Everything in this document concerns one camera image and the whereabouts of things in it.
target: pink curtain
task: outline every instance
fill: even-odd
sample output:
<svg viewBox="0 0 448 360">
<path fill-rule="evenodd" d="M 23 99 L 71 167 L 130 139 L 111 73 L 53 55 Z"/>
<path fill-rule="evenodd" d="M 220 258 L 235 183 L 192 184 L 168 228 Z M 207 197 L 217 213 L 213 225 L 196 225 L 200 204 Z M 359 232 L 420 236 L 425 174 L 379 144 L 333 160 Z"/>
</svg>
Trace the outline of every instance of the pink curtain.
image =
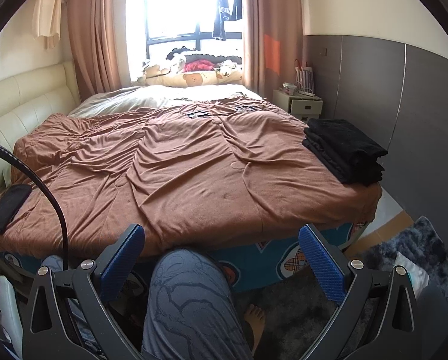
<svg viewBox="0 0 448 360">
<path fill-rule="evenodd" d="M 113 0 L 67 0 L 69 38 L 82 100 L 121 88 Z"/>
<path fill-rule="evenodd" d="M 301 0 L 243 0 L 243 83 L 272 99 L 302 59 Z"/>
</svg>

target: bare foot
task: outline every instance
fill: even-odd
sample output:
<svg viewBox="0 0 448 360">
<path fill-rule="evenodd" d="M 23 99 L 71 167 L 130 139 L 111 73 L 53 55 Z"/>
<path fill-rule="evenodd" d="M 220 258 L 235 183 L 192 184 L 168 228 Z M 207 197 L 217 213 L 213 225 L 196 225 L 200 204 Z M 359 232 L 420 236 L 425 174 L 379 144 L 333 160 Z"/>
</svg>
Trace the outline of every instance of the bare foot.
<svg viewBox="0 0 448 360">
<path fill-rule="evenodd" d="M 244 313 L 244 321 L 247 321 L 251 325 L 252 334 L 254 335 L 254 348 L 252 348 L 252 356 L 256 352 L 257 345 L 261 341 L 262 332 L 264 331 L 264 325 L 266 323 L 266 315 L 259 307 L 251 304 Z"/>
</svg>

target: blue gripper pad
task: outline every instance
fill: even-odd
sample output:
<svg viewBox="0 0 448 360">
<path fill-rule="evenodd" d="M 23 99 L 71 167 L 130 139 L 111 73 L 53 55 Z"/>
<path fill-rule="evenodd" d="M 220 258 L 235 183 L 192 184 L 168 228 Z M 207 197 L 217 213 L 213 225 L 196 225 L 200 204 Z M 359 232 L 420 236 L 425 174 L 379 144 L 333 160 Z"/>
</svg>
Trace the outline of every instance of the blue gripper pad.
<svg viewBox="0 0 448 360">
<path fill-rule="evenodd" d="M 299 246 L 326 297 L 340 305 L 346 297 L 344 275 L 308 225 L 299 231 Z"/>
<path fill-rule="evenodd" d="M 102 302 L 117 299 L 124 282 L 144 248 L 145 233 L 142 226 L 136 225 L 132 233 L 105 268 L 101 276 Z"/>
</svg>

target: cream leather headboard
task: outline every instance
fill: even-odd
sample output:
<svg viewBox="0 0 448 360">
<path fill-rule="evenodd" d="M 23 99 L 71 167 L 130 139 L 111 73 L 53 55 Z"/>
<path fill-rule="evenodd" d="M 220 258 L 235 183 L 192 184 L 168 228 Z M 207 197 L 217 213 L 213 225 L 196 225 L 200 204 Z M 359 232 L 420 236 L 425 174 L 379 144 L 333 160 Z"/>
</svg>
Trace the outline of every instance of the cream leather headboard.
<svg viewBox="0 0 448 360">
<path fill-rule="evenodd" d="M 74 62 L 43 67 L 0 81 L 0 145 L 14 150 L 16 141 L 50 114 L 68 114 L 81 103 Z M 10 165 L 0 159 L 0 188 Z"/>
</svg>

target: window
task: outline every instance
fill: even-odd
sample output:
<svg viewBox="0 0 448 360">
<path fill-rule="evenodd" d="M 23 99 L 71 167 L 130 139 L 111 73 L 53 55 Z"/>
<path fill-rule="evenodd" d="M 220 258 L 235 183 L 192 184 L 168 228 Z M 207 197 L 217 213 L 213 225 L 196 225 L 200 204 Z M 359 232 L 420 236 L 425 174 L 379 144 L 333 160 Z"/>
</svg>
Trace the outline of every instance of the window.
<svg viewBox="0 0 448 360">
<path fill-rule="evenodd" d="M 232 10 L 234 0 L 228 0 Z M 146 52 L 163 59 L 174 48 L 242 56 L 243 21 L 224 23 L 227 40 L 213 38 L 217 0 L 145 0 Z"/>
</svg>

